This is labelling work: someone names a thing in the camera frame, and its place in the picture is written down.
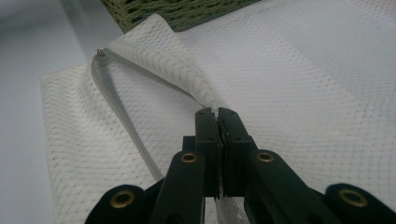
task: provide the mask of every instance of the cloth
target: cloth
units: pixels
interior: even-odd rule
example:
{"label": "cloth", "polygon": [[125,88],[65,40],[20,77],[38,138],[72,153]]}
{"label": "cloth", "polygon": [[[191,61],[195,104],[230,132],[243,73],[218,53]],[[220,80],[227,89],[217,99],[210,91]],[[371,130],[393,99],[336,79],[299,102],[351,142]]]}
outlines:
{"label": "cloth", "polygon": [[[396,3],[261,1],[182,33],[153,15],[92,62],[41,78],[56,223],[166,175],[204,106],[235,110],[311,188],[396,209]],[[247,223],[241,199],[206,223]]]}

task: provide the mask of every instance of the waffle weave fabric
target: waffle weave fabric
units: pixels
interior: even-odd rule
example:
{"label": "waffle weave fabric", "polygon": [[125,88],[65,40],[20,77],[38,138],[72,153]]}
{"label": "waffle weave fabric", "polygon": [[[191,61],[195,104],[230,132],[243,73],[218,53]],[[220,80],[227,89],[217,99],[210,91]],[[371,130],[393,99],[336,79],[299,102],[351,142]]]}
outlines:
{"label": "waffle weave fabric", "polygon": [[[41,79],[56,223],[166,175],[203,106],[238,112],[309,187],[349,183],[395,210],[394,36],[387,0],[262,1],[181,33],[152,15]],[[207,223],[247,222],[240,199],[206,204]]]}

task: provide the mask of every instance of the brass insert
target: brass insert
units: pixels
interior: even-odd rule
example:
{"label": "brass insert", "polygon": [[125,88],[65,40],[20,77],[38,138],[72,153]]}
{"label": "brass insert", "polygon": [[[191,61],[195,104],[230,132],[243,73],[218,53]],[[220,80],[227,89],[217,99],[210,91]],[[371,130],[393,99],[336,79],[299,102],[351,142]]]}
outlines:
{"label": "brass insert", "polygon": [[261,153],[257,154],[257,160],[264,161],[264,162],[271,162],[274,160],[274,157],[269,153],[261,152]]}
{"label": "brass insert", "polygon": [[128,189],[120,190],[110,200],[114,208],[124,208],[134,202],[134,193]]}
{"label": "brass insert", "polygon": [[194,153],[185,153],[181,156],[181,160],[186,163],[191,163],[197,161],[198,157]]}
{"label": "brass insert", "polygon": [[365,207],[368,204],[367,199],[356,190],[340,189],[338,194],[340,195],[340,198],[344,200],[344,202],[349,203],[353,206]]}

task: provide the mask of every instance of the wicker basket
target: wicker basket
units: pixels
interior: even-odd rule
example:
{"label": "wicker basket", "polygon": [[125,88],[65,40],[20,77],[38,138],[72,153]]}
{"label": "wicker basket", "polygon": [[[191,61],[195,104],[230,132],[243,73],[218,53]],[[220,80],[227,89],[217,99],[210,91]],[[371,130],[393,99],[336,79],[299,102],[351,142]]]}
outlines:
{"label": "wicker basket", "polygon": [[153,13],[184,31],[260,0],[102,0],[124,33]]}

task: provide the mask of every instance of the gray background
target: gray background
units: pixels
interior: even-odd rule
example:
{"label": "gray background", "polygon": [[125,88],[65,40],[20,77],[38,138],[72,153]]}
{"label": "gray background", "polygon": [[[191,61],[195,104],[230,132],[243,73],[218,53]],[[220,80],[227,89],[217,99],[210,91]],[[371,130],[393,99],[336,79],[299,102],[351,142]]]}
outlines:
{"label": "gray background", "polygon": [[39,77],[122,35],[100,0],[0,1],[0,223],[53,223]]}

